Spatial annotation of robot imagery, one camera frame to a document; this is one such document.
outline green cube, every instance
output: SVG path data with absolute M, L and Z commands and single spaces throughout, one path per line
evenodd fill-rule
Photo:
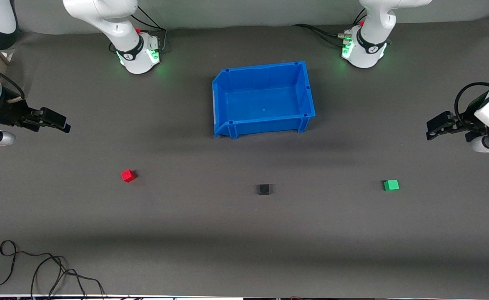
M 385 190 L 399 190 L 398 180 L 387 180 L 384 182 Z

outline blue crate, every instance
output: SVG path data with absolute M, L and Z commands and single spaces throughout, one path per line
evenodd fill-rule
M 315 117 L 305 61 L 222 70 L 213 80 L 214 137 L 298 130 Z

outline gray wall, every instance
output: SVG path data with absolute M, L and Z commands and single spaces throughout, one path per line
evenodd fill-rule
M 347 24 L 361 10 L 358 0 L 139 0 L 139 5 L 170 29 Z M 16 0 L 15 7 L 23 30 L 45 34 L 98 32 L 73 19 L 62 0 Z M 146 20 L 140 12 L 136 15 Z M 400 23 L 481 19 L 489 16 L 489 0 L 433 0 L 425 7 L 398 10 L 397 16 Z

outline gray table surface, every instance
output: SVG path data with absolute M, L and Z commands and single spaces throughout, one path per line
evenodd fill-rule
M 489 154 L 425 137 L 464 85 L 489 82 L 489 19 L 391 39 L 358 70 L 303 28 L 175 30 L 162 64 L 132 75 L 103 34 L 27 36 L 9 74 L 72 131 L 10 129 L 0 242 L 64 255 L 109 294 L 489 299 Z M 317 111 L 305 133 L 213 138 L 221 69 L 298 60 Z M 28 293 L 39 262 L 20 257 L 0 294 Z M 0 282 L 9 267 L 0 256 Z

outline red cube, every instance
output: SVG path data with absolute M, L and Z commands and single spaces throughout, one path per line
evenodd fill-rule
M 122 180 L 124 180 L 125 182 L 130 183 L 134 181 L 135 178 L 136 178 L 135 173 L 133 173 L 133 171 L 130 169 L 127 169 L 126 171 L 122 172 Z

